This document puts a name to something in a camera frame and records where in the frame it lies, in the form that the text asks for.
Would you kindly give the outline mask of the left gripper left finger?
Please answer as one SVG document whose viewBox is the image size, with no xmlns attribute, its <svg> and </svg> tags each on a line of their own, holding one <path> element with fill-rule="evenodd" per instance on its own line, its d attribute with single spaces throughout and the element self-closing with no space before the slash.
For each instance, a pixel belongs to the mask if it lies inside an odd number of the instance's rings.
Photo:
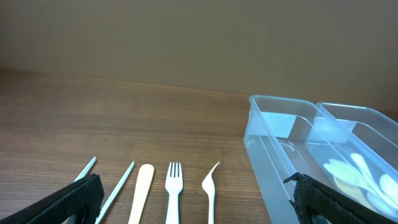
<svg viewBox="0 0 398 224">
<path fill-rule="evenodd" d="M 38 202 L 1 219 L 1 224 L 94 224 L 104 189 L 98 174 L 89 174 Z"/>
</svg>

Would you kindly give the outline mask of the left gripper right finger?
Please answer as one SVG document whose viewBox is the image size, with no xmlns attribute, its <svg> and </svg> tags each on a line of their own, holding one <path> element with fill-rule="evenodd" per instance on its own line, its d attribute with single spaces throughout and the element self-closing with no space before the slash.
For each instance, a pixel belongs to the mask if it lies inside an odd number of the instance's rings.
<svg viewBox="0 0 398 224">
<path fill-rule="evenodd" d="M 293 199 L 289 202 L 301 224 L 397 224 L 309 175 L 296 172 L 283 183 L 292 180 L 296 184 Z"/>
</svg>

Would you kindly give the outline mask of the white plastic spoon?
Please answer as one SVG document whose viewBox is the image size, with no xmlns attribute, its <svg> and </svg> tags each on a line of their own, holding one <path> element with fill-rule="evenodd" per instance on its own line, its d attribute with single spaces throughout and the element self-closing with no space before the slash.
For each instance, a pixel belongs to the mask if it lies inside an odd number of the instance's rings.
<svg viewBox="0 0 398 224">
<path fill-rule="evenodd" d="M 334 166 L 338 166 L 338 167 L 341 167 L 341 168 L 344 168 L 344 169 L 349 169 L 349 170 L 353 169 L 353 166 L 351 166 L 350 164 L 347 164 L 347 163 L 345 163 L 343 161 L 339 161 L 339 160 L 336 160 L 336 159 L 329 159 L 329 162 L 330 162 L 330 164 L 333 164 Z"/>
<path fill-rule="evenodd" d="M 366 198 L 366 194 L 370 189 L 370 186 L 363 179 L 363 176 L 359 174 L 357 169 L 344 169 L 329 163 L 325 163 L 323 166 L 333 177 L 339 178 L 348 184 L 359 187 Z"/>
</svg>

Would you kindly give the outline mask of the short white spoon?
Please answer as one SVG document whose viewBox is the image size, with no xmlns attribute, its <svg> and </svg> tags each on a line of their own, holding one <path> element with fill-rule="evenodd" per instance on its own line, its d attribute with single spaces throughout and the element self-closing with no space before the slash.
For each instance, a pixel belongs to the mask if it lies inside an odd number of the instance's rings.
<svg viewBox="0 0 398 224">
<path fill-rule="evenodd" d="M 366 183 L 370 186 L 370 189 L 366 194 L 366 198 L 369 200 L 370 204 L 383 214 L 397 218 L 397 203 L 393 202 L 392 199 L 390 199 L 383 191 L 380 186 L 380 182 L 377 184 L 363 156 L 357 153 L 352 153 L 351 158 L 360 168 L 361 174 Z"/>
</svg>

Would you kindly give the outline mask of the white plastic fork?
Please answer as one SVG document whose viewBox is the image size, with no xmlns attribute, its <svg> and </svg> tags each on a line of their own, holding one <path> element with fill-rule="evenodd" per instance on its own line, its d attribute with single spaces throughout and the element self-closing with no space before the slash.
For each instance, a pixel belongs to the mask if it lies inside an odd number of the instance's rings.
<svg viewBox="0 0 398 224">
<path fill-rule="evenodd" d="M 183 189 L 182 166 L 179 162 L 170 162 L 165 179 L 165 189 L 169 194 L 166 224 L 179 224 L 179 194 Z"/>
</svg>

